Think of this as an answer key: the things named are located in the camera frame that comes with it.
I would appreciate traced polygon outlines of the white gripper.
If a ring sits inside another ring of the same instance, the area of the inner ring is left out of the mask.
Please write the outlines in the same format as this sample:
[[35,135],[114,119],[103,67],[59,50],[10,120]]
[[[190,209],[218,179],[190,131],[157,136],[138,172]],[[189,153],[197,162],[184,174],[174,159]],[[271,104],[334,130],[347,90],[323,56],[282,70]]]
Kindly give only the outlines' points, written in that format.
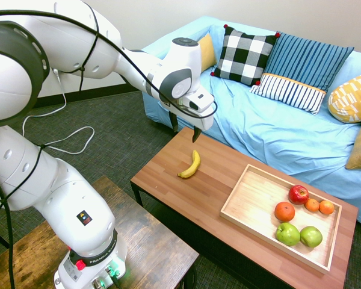
[[214,122],[214,97],[204,87],[187,93],[168,105],[169,118],[174,132],[178,132],[177,117],[181,117],[193,127],[192,142],[195,143],[202,133]]

